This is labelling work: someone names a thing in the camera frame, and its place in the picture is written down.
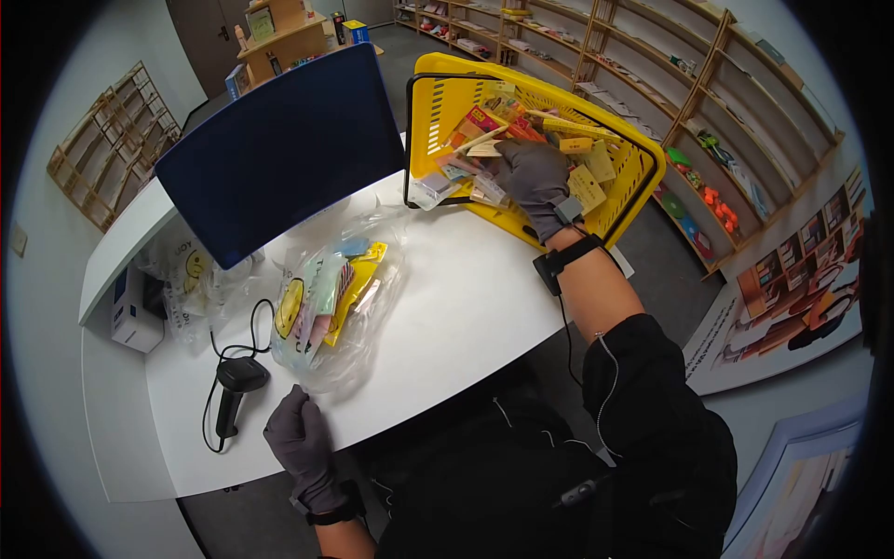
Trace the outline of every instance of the gray glove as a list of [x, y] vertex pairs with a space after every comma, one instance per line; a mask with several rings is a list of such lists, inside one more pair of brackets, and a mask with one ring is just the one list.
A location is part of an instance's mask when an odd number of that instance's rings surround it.
[[525, 210], [543, 244], [564, 227], [549, 200], [569, 196], [565, 154], [550, 144], [531, 140], [504, 140], [495, 147], [503, 155], [497, 179]]
[[293, 478], [291, 496], [313, 514], [329, 512], [348, 501], [335, 480], [332, 445], [323, 415], [295, 385], [267, 420], [264, 439], [276, 460]]

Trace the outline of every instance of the black jacket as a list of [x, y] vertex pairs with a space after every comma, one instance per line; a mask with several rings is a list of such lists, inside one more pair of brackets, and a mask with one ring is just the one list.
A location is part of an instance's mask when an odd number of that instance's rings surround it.
[[[547, 406], [495, 402], [396, 488], [376, 556], [579, 558], [596, 556], [594, 538], [614, 559], [720, 556], [736, 452], [723, 420], [686, 386], [679, 347], [652, 317], [628, 318], [590, 346], [583, 381], [616, 468]], [[609, 522], [595, 521], [598, 499], [557, 506], [607, 472]]]

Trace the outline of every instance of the computer monitor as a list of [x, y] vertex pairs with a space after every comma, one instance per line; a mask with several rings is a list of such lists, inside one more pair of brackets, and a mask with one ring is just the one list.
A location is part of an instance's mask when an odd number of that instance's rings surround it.
[[403, 153], [375, 50], [360, 43], [233, 101], [174, 144], [156, 174], [211, 256], [229, 269], [400, 171]]

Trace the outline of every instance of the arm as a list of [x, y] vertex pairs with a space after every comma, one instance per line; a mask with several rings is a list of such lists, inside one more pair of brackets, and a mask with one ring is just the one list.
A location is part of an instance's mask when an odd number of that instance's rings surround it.
[[335, 522], [329, 526], [314, 528], [323, 557], [373, 559], [375, 556], [375, 541], [369, 535], [367, 527], [356, 518], [352, 521]]
[[[276, 460], [295, 479], [292, 498], [313, 514], [348, 502], [335, 482], [332, 446], [323, 415], [301, 387], [294, 385], [267, 420], [264, 439]], [[357, 518], [315, 525], [320, 552], [336, 559], [372, 559], [375, 541]]]
[[[549, 250], [582, 233], [549, 200], [569, 196], [565, 157], [545, 145], [497, 144], [500, 178]], [[612, 548], [619, 556], [716, 556], [736, 501], [736, 452], [726, 424], [686, 385], [679, 347], [646, 315], [633, 288], [601, 250], [559, 274], [562, 295], [590, 343], [584, 407], [618, 467]]]

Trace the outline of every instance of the poster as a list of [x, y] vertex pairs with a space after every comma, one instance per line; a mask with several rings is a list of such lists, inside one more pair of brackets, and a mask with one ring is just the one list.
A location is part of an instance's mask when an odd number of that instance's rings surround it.
[[858, 273], [872, 207], [858, 167], [806, 222], [776, 233], [778, 246], [723, 286], [683, 349], [696, 394], [778, 375], [859, 334]]
[[738, 496], [721, 557], [798, 556], [847, 471], [867, 395], [864, 391], [776, 424]]

